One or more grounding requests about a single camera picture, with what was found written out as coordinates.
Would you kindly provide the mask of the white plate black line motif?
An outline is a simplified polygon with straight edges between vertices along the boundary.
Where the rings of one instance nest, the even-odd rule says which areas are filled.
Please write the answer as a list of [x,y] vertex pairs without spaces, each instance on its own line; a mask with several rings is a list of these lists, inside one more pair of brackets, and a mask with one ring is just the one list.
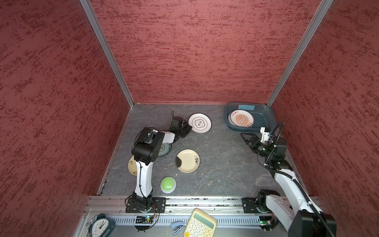
[[192,131],[198,134],[204,134],[210,131],[212,127],[211,119],[201,113],[193,114],[189,118],[189,125],[192,127]]

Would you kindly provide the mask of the orange sunburst white plate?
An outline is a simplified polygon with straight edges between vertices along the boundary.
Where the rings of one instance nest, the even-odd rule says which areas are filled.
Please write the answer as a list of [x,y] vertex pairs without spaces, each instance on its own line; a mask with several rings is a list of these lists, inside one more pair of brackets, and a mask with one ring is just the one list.
[[229,122],[238,127],[252,127],[254,117],[251,113],[245,110],[234,110],[229,115]]

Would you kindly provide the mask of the cream yellow plate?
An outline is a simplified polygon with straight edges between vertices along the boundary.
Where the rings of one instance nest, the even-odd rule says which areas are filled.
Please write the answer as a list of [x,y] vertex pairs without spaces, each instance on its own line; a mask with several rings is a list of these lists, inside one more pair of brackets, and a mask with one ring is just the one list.
[[200,157],[194,150],[182,150],[176,156],[175,165],[183,173],[192,173],[199,167]]

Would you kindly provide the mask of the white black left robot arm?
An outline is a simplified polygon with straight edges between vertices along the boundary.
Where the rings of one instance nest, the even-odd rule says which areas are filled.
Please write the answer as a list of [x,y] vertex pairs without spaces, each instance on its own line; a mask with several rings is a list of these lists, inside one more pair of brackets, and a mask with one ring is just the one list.
[[153,205],[152,172],[163,143],[173,144],[186,137],[192,126],[182,117],[173,117],[169,130],[144,127],[136,136],[132,155],[137,166],[137,183],[132,203],[140,211],[149,211]]

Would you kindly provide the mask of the beige plate under left arm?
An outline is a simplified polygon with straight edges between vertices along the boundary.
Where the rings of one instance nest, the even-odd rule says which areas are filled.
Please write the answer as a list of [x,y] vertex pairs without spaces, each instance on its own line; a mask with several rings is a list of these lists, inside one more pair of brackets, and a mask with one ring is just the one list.
[[132,156],[128,162],[128,170],[131,174],[137,176],[137,165],[136,165],[136,161],[134,159],[134,156]]

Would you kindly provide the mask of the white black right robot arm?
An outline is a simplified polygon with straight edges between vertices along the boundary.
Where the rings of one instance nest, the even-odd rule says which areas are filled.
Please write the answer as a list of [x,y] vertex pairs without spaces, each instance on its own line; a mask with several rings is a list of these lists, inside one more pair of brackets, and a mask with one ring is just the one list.
[[243,198],[244,212],[271,213],[270,224],[262,229],[272,230],[281,224],[290,237],[335,237],[337,223],[311,199],[286,161],[287,142],[280,136],[263,132],[261,136],[242,132],[241,137],[258,158],[264,158],[263,168],[269,171],[285,193],[262,189],[256,198]]

